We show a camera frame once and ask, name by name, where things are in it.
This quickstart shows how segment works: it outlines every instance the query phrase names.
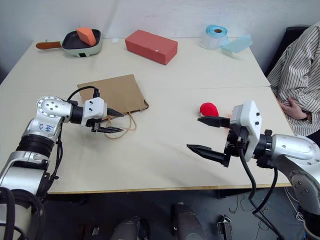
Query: red box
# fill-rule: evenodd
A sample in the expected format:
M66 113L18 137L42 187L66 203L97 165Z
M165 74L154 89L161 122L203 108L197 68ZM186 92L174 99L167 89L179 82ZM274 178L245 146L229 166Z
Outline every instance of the red box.
M163 65L167 65L178 51L177 41L142 30L128 36L125 45L128 51Z

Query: frying pan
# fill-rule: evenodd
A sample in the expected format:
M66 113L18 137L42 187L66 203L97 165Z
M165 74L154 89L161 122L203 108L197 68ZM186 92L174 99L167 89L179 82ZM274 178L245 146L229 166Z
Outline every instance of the frying pan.
M97 54L100 51L103 42L101 40L101 32L99 30L92 29L92 32L96 40L94 46L90 46L84 41L81 41L77 31L69 32L62 43L60 41L39 42L35 46L41 50L63 48L69 55L80 58L89 57L90 55Z

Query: striped shirt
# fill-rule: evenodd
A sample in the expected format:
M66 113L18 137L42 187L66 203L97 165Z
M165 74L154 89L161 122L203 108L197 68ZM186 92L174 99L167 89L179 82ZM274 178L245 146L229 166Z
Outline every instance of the striped shirt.
M295 134L308 136L320 130L320 22L286 48L267 79L280 102L290 106L292 97L311 114L311 121L286 115Z

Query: robotic arm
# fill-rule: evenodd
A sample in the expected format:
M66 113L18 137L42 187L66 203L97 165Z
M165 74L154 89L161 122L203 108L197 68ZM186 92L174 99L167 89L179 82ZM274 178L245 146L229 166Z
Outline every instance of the robotic arm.
M271 130L260 134L262 119L254 101L235 106L230 119L204 116L198 120L212 127L230 128L224 153L201 145L187 145L190 150L225 167L235 156L242 158L249 172L246 161L251 158L257 159L261 168L281 171L303 209L307 239L320 239L320 149L316 143L303 136L272 135Z
M8 236L8 199L4 198L6 189L13 190L15 219L14 239L19 238L20 233L28 232L31 216L41 209L36 209L39 203L51 187L56 176L61 158L62 142L61 132L63 123L79 124L82 127L91 127L92 132L116 133L122 131L117 127L101 127L102 119L109 116L122 117L123 115L111 108L100 98L99 90L95 87L93 98L84 102L83 107L70 98L81 90L74 92L67 101L56 96L45 96L36 103L36 116L27 125L21 141L12 152L0 173L0 237L12 239ZM50 164L50 155L54 145L57 144L56 168L50 176L47 172Z

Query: tape roll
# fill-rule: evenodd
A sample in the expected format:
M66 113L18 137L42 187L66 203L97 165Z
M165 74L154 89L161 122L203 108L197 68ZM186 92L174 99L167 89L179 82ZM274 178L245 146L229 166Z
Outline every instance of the tape roll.
M201 39L201 45L206 49L217 49L229 43L228 30L223 26L209 25Z

